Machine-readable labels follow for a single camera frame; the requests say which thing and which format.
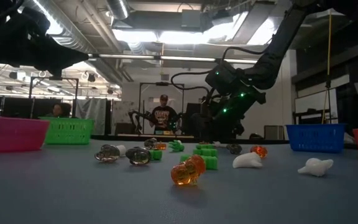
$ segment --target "woman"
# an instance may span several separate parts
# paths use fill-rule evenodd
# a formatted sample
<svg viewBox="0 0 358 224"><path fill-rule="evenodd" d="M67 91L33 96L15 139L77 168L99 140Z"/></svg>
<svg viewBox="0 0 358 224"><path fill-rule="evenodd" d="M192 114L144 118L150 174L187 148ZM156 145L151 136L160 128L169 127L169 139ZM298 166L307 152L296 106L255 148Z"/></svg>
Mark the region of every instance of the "woman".
<svg viewBox="0 0 358 224"><path fill-rule="evenodd" d="M55 118L69 118L71 112L71 105L68 103L55 103L52 109L52 113L47 116L53 116Z"/></svg>

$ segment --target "plastic basket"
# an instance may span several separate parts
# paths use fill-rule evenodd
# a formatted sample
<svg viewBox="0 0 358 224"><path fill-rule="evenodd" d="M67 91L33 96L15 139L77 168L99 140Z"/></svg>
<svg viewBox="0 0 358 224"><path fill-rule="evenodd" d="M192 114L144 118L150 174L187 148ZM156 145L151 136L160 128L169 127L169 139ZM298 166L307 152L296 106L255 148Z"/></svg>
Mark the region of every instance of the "plastic basket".
<svg viewBox="0 0 358 224"><path fill-rule="evenodd" d="M0 152L40 150L49 122L0 117Z"/></svg>
<svg viewBox="0 0 358 224"><path fill-rule="evenodd" d="M89 144L93 131L93 120L75 118L40 119L50 121L45 144Z"/></svg>
<svg viewBox="0 0 358 224"><path fill-rule="evenodd" d="M342 152L345 124L287 125L290 145L294 151Z"/></svg>

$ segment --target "graphic t-shirt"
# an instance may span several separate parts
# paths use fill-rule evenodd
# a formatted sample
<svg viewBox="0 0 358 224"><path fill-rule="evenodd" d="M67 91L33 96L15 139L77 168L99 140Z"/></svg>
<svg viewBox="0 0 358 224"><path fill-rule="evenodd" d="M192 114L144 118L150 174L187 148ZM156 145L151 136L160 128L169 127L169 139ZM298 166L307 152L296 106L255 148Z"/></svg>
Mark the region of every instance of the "graphic t-shirt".
<svg viewBox="0 0 358 224"><path fill-rule="evenodd" d="M155 131L169 131L168 121L177 115L175 110L170 106L158 106L154 108L152 115L155 118Z"/></svg>

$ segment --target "blue basket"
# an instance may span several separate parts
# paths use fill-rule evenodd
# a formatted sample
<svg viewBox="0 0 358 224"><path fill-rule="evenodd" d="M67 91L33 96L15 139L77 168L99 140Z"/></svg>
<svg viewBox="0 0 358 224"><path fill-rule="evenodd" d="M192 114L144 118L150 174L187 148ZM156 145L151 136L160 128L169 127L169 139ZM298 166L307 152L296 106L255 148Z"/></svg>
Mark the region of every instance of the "blue basket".
<svg viewBox="0 0 358 224"><path fill-rule="evenodd" d="M345 124L287 125L291 148L305 152L342 152Z"/></svg>

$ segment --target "white plastic toy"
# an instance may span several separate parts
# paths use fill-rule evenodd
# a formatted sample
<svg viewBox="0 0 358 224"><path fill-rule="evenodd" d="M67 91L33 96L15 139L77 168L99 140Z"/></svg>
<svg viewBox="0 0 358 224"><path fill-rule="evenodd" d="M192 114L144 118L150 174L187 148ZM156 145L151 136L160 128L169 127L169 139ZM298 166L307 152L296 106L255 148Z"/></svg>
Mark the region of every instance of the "white plastic toy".
<svg viewBox="0 0 358 224"><path fill-rule="evenodd" d="M323 176L326 171L331 168L334 164L332 159L327 159L325 161L321 161L316 158L311 158L306 161L306 165L301 169L298 169L298 173L300 174L311 174L317 177Z"/></svg>
<svg viewBox="0 0 358 224"><path fill-rule="evenodd" d="M237 156L233 160L233 168L239 167L256 167L261 168L262 163L261 159L255 152L245 153L243 155Z"/></svg>
<svg viewBox="0 0 358 224"><path fill-rule="evenodd" d="M120 145L120 146L116 146L119 149L119 156L120 157L124 157L125 153L127 152L127 149L125 148L125 146Z"/></svg>

